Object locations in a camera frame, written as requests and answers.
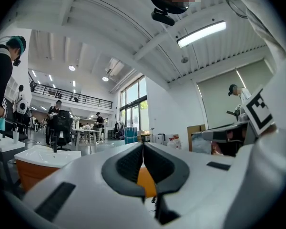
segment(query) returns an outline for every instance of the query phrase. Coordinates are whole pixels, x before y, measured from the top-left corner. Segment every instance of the black chair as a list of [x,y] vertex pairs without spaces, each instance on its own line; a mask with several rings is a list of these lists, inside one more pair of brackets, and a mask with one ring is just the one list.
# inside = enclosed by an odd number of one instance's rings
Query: black chair
[[16,130],[17,126],[22,126],[23,130],[24,130],[24,134],[19,133],[19,141],[22,142],[26,139],[28,139],[28,126],[20,123],[20,122],[16,122],[14,119],[14,114],[13,114],[13,104],[7,100],[6,100],[6,107],[8,109],[8,115],[5,119],[5,136],[9,137],[9,138],[13,138],[13,131]]
[[56,143],[51,142],[52,146],[60,146],[57,150],[70,151],[69,148],[62,148],[62,146],[67,145],[67,143],[71,142],[72,136],[71,126],[72,126],[72,118],[70,118],[70,113],[65,110],[60,110],[58,115],[53,117],[53,129],[51,129],[51,140],[56,140]]

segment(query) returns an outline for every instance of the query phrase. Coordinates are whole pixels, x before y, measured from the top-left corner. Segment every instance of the floor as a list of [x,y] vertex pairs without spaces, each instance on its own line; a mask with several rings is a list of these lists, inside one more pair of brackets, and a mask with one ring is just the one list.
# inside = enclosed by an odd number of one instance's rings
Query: floor
[[[63,147],[69,148],[69,149],[71,149],[71,151],[75,151],[75,150],[81,151],[82,156],[90,155],[91,152],[92,152],[92,154],[96,153],[96,149],[94,146],[91,146],[91,149],[90,149],[90,147],[87,146],[87,144],[84,143],[83,141],[80,142],[79,148],[76,149],[75,141],[76,141],[76,139],[74,139],[72,141],[71,145],[66,145]],[[35,145],[46,145],[45,134],[43,134],[41,132],[34,132],[34,131],[32,131],[31,134],[29,133],[29,139],[25,141],[25,148],[29,149]],[[108,148],[114,148],[114,147],[122,146],[122,145],[124,145],[124,140],[105,139],[103,143],[99,143],[97,145],[97,152],[102,152]],[[13,182],[16,182],[19,179],[16,164],[14,164],[13,161],[10,161],[8,163],[8,166],[10,169],[11,178],[13,179]],[[5,177],[5,173],[4,173],[2,164],[0,164],[0,176],[3,180],[6,181],[6,177]],[[20,194],[20,197],[22,197],[24,195],[24,191],[22,191],[20,189],[19,194]]]

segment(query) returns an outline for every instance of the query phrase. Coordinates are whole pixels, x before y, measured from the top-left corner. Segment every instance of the railing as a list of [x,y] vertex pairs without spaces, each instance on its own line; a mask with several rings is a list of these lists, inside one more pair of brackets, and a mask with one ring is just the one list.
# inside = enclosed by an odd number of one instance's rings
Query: railing
[[40,84],[31,84],[31,92],[51,96],[57,99],[68,100],[80,104],[88,104],[96,107],[103,107],[111,109],[112,102],[103,100],[100,98],[90,97],[82,94],[75,94],[66,90],[59,88],[53,88],[50,86],[40,85]]

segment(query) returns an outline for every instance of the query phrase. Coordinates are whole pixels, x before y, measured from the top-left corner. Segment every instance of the ceiling light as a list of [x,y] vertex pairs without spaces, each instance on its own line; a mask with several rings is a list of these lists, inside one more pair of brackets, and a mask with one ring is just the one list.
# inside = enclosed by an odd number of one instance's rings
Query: ceiling light
[[202,98],[202,95],[201,95],[201,91],[200,91],[200,89],[199,89],[199,86],[197,85],[197,87],[198,87],[198,90],[199,90],[200,96],[201,96],[201,98]]
[[204,27],[202,29],[199,29],[198,31],[194,31],[182,38],[180,38],[179,40],[177,40],[177,43],[179,45],[179,47],[183,48],[186,45],[199,40],[205,36],[211,35],[215,32],[218,31],[222,31],[226,29],[226,23],[224,21],[212,24],[212,25],[208,25],[207,27]]
[[244,85],[244,88],[246,88],[246,85],[245,85],[245,83],[244,83],[242,77],[240,76],[239,72],[237,71],[237,69],[235,69],[235,70],[236,70],[236,73],[238,74],[240,80],[242,81],[242,83],[243,83],[243,85]]

